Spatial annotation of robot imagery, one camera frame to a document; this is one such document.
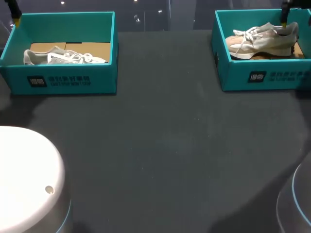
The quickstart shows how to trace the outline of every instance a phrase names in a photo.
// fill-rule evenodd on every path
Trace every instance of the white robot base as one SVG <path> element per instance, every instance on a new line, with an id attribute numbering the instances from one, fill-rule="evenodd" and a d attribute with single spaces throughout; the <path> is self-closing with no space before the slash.
<path id="1" fill-rule="evenodd" d="M 63 160 L 44 136 L 0 127 L 0 233 L 70 233 Z"/>

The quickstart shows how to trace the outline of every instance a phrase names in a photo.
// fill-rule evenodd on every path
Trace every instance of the shoe sole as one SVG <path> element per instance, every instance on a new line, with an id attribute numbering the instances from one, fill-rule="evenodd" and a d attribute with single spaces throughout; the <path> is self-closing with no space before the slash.
<path id="1" fill-rule="evenodd" d="M 273 56 L 280 56 L 280 57 L 288 57 L 292 55 L 292 48 L 287 48 L 287 49 L 262 49 L 258 50 L 256 52 L 251 52 L 251 53 L 235 53 L 235 52 L 229 52 L 231 56 L 243 59 L 243 60 L 249 60 L 251 59 L 254 55 L 257 53 L 264 52 L 268 53 Z"/>

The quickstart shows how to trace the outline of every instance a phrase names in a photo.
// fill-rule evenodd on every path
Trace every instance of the small hole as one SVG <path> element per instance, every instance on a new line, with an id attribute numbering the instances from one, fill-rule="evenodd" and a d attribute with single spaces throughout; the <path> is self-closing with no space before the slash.
<path id="1" fill-rule="evenodd" d="M 46 191 L 48 194 L 53 194 L 53 193 L 54 193 L 54 189 L 53 189 L 51 186 L 46 186 L 46 187 L 45 187 L 45 191 Z"/>

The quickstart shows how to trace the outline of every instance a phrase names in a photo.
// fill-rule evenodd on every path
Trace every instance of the teal shoe box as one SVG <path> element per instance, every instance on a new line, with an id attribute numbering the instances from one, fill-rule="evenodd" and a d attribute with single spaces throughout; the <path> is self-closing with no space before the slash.
<path id="1" fill-rule="evenodd" d="M 24 65 L 32 43 L 110 43 L 107 64 Z M 114 12 L 23 14 L 0 58 L 0 73 L 15 95 L 115 94 L 118 31 Z"/>
<path id="2" fill-rule="evenodd" d="M 305 59 L 232 60 L 225 43 L 233 29 L 246 31 L 268 22 L 280 25 L 280 9 L 215 12 L 211 46 L 223 91 L 311 89 L 310 10 L 292 9 L 288 24 L 299 25 L 298 44 Z"/>

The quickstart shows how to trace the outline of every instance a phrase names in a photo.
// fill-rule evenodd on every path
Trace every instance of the brown cardboard insert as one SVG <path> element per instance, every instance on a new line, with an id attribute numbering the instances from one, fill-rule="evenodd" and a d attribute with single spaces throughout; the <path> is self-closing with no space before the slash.
<path id="1" fill-rule="evenodd" d="M 100 57 L 107 62 L 110 58 L 110 43 L 102 42 L 82 42 L 82 43 L 32 43 L 30 50 L 34 52 L 48 52 L 54 46 L 64 50 L 72 50 L 81 54 L 90 53 L 93 57 Z"/>

